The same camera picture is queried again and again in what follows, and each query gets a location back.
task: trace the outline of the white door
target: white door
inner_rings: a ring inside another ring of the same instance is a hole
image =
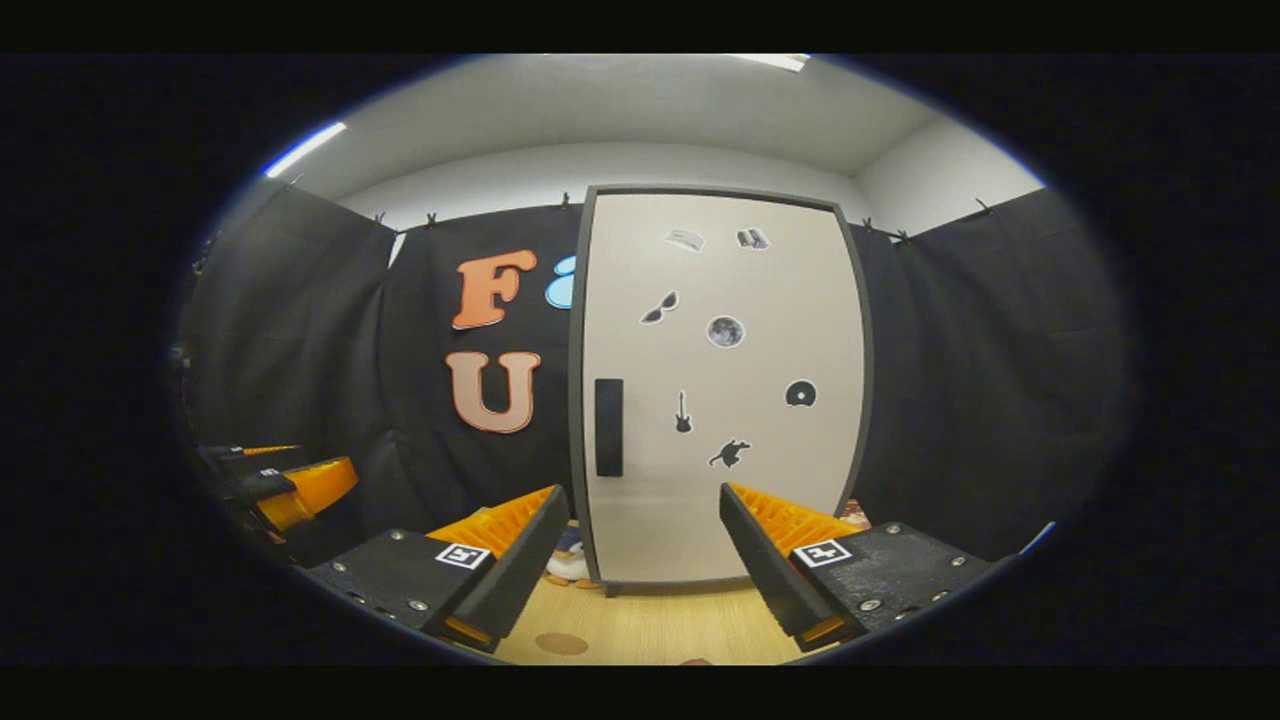
[[[867,319],[840,210],[596,188],[584,223],[571,383],[593,575],[742,578],[721,483],[833,512],[856,470]]]

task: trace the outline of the ceiling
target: ceiling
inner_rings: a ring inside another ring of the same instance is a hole
[[[937,117],[820,56],[792,73],[723,55],[483,55],[337,118],[348,129],[282,179],[342,200],[442,163],[582,142],[701,145],[852,177]]]

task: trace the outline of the black curtain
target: black curtain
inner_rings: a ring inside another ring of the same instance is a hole
[[[306,529],[312,556],[389,527],[430,530],[568,486],[568,319],[547,299],[581,205],[394,232],[269,186],[224,227],[184,320],[206,443],[349,455],[361,483]],[[908,242],[852,227],[874,389],[854,497],[987,559],[1092,495],[1124,428],[1126,337],[1098,238],[1041,190]],[[454,329],[465,261],[531,251],[504,318]],[[454,409],[451,352],[483,352],[485,406],[508,406],[504,352],[534,352],[532,419],[513,433]]]

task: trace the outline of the orange letter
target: orange letter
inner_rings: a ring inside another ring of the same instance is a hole
[[[493,272],[504,265],[527,273],[538,265],[538,256],[531,250],[517,250],[458,265],[458,272],[462,273],[462,310],[453,318],[454,329],[465,331],[502,322],[506,313],[494,306],[493,296],[500,295],[504,302],[511,302],[520,290],[520,275],[515,270],[503,270],[494,277]]]
[[[480,370],[489,364],[483,352],[451,352],[444,364],[453,370],[453,407],[472,428],[489,433],[513,433],[534,418],[534,368],[543,359],[532,352],[506,352],[498,364],[507,369],[507,391],[511,406],[506,413],[492,413],[484,406]]]

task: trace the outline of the black border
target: black border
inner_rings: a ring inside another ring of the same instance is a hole
[[[861,259],[858,255],[858,246],[854,243],[854,234],[849,229],[845,214],[840,204],[803,197],[799,195],[786,195],[781,192],[767,192],[759,190],[745,190],[737,187],[694,186],[694,184],[593,184],[586,188],[586,200],[582,205],[582,225],[577,236],[577,260],[573,266],[573,301],[570,307],[568,331],[568,437],[570,437],[570,462],[573,473],[573,506],[577,509],[577,520],[582,530],[585,542],[582,550],[586,552],[586,565],[591,573],[591,582],[609,585],[668,585],[689,587],[700,584],[719,584],[741,582],[742,578],[717,578],[713,580],[692,580],[686,583],[652,583],[628,580],[604,580],[600,577],[599,561],[595,557],[595,543],[591,533],[591,511],[586,492],[586,443],[582,441],[585,430],[582,419],[582,333],[586,324],[586,275],[590,258],[591,227],[595,224],[595,199],[600,195],[704,195],[712,197],[732,197],[740,200],[756,200],[763,202],[777,202],[783,205],[796,205],[813,210],[823,210],[836,215],[840,233],[845,238],[845,250],[849,252],[849,263],[854,269],[854,283],[858,286],[858,302],[861,309],[863,320],[863,414],[858,423],[858,441],[854,446],[854,459],[849,465],[849,478],[845,480],[845,489],[832,516],[840,514],[849,502],[856,484],[858,471],[863,464],[863,455],[867,448],[867,424],[870,420],[873,387],[874,387],[874,356],[870,304],[867,299],[867,277],[863,273]]]

